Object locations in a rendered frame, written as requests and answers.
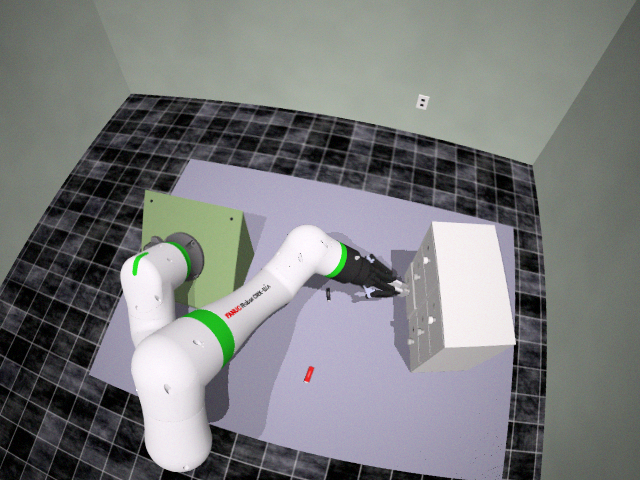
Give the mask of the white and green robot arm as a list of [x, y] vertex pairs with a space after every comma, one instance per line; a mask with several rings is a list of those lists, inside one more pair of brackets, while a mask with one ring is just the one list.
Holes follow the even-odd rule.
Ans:
[[172, 472], [193, 470], [208, 457], [212, 433], [205, 386], [254, 329], [289, 303], [313, 274], [346, 284], [362, 264], [357, 250], [317, 226], [301, 225], [246, 284], [176, 319], [174, 290], [204, 267], [198, 241], [183, 232], [164, 241], [153, 236], [142, 252], [127, 259], [120, 278], [135, 346], [131, 371], [145, 445], [153, 461]]

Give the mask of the small white chest of drawers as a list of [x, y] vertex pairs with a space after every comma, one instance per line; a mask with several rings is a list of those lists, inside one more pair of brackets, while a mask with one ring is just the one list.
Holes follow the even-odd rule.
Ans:
[[444, 346], [411, 369], [465, 371], [516, 345], [495, 225], [433, 222]]

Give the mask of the grey drawer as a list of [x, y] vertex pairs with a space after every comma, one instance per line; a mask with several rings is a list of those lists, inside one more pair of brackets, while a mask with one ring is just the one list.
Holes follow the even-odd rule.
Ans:
[[439, 284], [428, 297], [428, 309], [427, 324], [430, 324], [431, 354], [434, 354], [444, 346]]
[[[410, 319], [412, 315], [417, 310], [417, 302], [416, 302], [416, 292], [414, 289], [415, 281], [413, 281], [414, 273], [414, 263], [410, 263], [404, 277], [405, 284], [409, 285], [409, 288], [403, 288], [403, 290], [409, 292], [409, 295], [406, 296], [406, 313], [407, 319]], [[416, 304], [415, 304], [416, 303]]]
[[[416, 329], [418, 329], [417, 313], [409, 322], [410, 338], [407, 339], [407, 345], [410, 345], [410, 360], [411, 369], [419, 365], [419, 338], [416, 335]], [[413, 344], [412, 344], [413, 343]]]
[[413, 274], [413, 280], [416, 281], [416, 293], [417, 293], [417, 308], [421, 305], [427, 296], [426, 292], [426, 280], [425, 269], [422, 264], [423, 249], [422, 246], [414, 260], [415, 274]]
[[416, 329], [416, 335], [419, 336], [420, 347], [420, 363], [430, 357], [430, 336], [429, 336], [429, 324], [427, 324], [428, 317], [428, 305], [427, 300], [418, 310], [418, 326]]
[[422, 264], [425, 264], [427, 294], [429, 294], [429, 292], [438, 281], [438, 271], [432, 227], [430, 228], [423, 242], [423, 253], [424, 257], [422, 258]]

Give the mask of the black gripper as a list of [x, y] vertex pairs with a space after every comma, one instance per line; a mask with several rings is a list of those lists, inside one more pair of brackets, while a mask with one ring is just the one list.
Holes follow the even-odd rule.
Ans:
[[[361, 270], [358, 276], [350, 283], [365, 289], [367, 293], [365, 295], [366, 299], [371, 297], [388, 298], [394, 295], [400, 297], [408, 296], [409, 292], [403, 290], [403, 288], [409, 288], [409, 285], [398, 281], [396, 276], [393, 277], [392, 275], [393, 272], [388, 267], [376, 259], [373, 254], [369, 254], [365, 258], [362, 257]], [[376, 287], [383, 291], [375, 291], [370, 287]]]

